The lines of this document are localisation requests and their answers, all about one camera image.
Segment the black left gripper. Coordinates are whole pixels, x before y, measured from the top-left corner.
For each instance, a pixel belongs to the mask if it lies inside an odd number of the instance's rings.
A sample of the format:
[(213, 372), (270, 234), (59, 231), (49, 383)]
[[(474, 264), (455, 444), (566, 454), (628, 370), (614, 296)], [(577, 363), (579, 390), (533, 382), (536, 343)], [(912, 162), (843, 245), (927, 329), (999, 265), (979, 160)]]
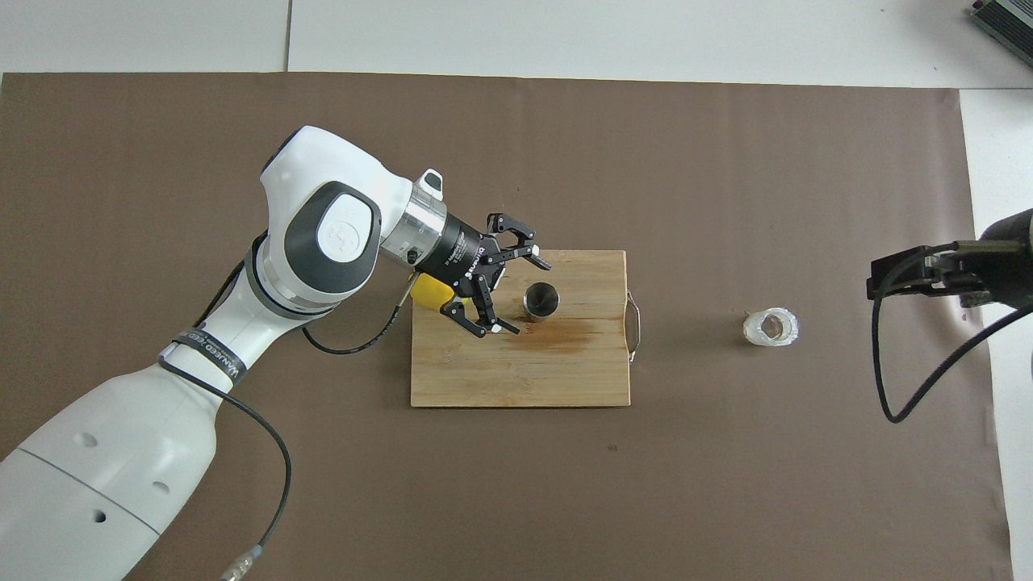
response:
[[(506, 331), (519, 335), (521, 330), (499, 319), (494, 310), (492, 290), (497, 290), (504, 275), (505, 262), (524, 258), (540, 270), (553, 266), (540, 257), (536, 231), (504, 213), (488, 214), (488, 235), (447, 216), (437, 243), (420, 261), (420, 272), (449, 287), (456, 295), (440, 307), (440, 313), (477, 338)], [(516, 245), (500, 247), (495, 236), (513, 234)], [(477, 319), (469, 320), (458, 295), (472, 295)]]

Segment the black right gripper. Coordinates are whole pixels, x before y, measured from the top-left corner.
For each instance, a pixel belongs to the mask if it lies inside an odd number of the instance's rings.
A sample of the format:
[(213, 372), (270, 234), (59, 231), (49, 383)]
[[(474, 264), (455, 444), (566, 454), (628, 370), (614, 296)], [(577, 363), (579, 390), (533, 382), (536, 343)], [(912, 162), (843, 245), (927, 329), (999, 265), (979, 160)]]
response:
[[(878, 295), (925, 295), (972, 301), (988, 290), (996, 303), (1012, 309), (1032, 305), (1032, 210), (993, 222), (981, 242), (920, 245), (871, 262), (868, 300)], [(967, 261), (984, 253), (988, 242), (1018, 242), (1018, 249), (981, 263), (979, 275)]]

